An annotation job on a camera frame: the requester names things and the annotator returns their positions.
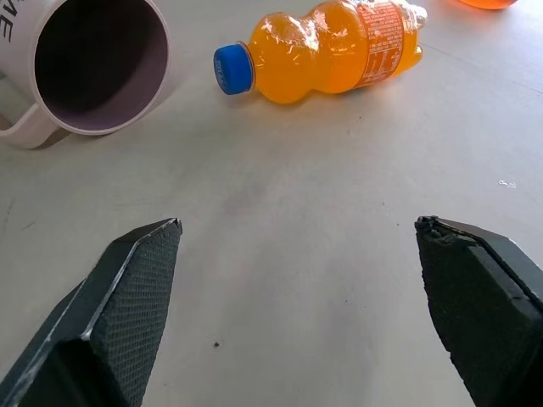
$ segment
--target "white mug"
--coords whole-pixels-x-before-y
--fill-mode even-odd
[[[0,0],[0,77],[34,101],[0,141],[34,148],[59,127],[118,131],[155,105],[169,63],[151,0]]]

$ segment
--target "gray floor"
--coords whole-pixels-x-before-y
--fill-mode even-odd
[[[110,137],[0,146],[0,376],[108,241],[178,216],[145,406],[473,406],[412,224],[475,223],[543,261],[543,8],[422,0],[425,55],[402,77],[291,108],[221,95],[213,50],[313,3],[159,0],[179,73],[162,106]]]

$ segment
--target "plastic bottle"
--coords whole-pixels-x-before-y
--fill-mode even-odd
[[[502,8],[509,7],[511,4],[515,3],[517,0],[462,0],[462,1],[474,7],[487,8],[489,10],[499,10]]]
[[[303,18],[268,14],[249,43],[216,50],[216,78],[226,94],[256,88],[285,104],[311,90],[346,92],[417,64],[426,18],[405,0],[331,0]]]

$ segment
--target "bottle label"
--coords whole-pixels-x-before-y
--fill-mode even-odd
[[[401,11],[390,0],[355,0],[366,30],[369,52],[362,78],[355,87],[384,81],[400,63],[404,47]]]

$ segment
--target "orange liquid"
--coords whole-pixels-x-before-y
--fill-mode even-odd
[[[364,2],[331,0],[316,6],[303,18],[285,13],[263,17],[247,44],[255,70],[255,87],[276,103],[296,102],[312,89],[341,93],[357,87],[369,55],[367,22],[357,10],[363,7],[361,3]],[[404,8],[399,10],[403,48],[392,75],[411,68],[423,56],[417,45],[421,25],[417,26],[415,14]]]
[[[479,8],[488,8],[490,10],[499,10],[501,8],[509,7],[517,0],[462,0],[470,6]]]

